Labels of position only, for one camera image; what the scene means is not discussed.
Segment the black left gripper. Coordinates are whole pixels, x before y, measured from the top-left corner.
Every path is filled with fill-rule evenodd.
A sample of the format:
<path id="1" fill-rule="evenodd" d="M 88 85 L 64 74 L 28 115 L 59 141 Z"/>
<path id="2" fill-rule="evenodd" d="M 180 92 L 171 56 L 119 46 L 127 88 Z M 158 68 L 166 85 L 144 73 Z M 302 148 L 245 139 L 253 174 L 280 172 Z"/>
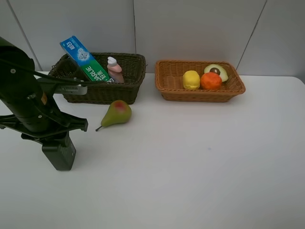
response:
<path id="1" fill-rule="evenodd" d="M 20 132 L 24 140 L 67 146 L 69 131 L 88 129 L 86 118 L 61 112 L 34 76 L 1 76 L 0 100 L 13 113 L 0 117 L 0 128 Z"/>

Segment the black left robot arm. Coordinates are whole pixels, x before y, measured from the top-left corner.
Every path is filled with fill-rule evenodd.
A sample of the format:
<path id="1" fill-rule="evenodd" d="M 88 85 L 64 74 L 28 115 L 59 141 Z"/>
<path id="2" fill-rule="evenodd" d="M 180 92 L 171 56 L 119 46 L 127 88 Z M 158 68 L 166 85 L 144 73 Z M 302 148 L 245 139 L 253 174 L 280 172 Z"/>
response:
<path id="1" fill-rule="evenodd" d="M 23 138 L 41 141 L 65 137 L 72 130 L 87 131 L 88 121 L 62 112 L 53 95 L 58 86 L 82 83 L 63 80 L 35 71 L 23 50 L 4 38 L 0 40 L 0 99 L 12 112 L 0 117 L 1 129 L 10 128 Z"/>

